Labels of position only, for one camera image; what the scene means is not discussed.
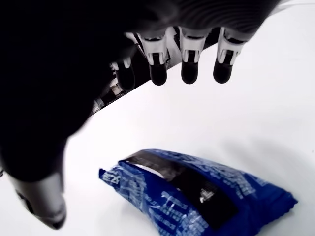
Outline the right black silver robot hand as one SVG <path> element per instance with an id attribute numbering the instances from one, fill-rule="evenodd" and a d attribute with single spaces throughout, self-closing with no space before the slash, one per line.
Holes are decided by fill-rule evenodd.
<path id="1" fill-rule="evenodd" d="M 126 33 L 196 37 L 223 27 L 246 42 L 277 0 L 3 0 L 0 3 L 0 165 L 23 206 L 51 229 L 66 220 L 63 153 L 112 78 L 128 64 Z"/>

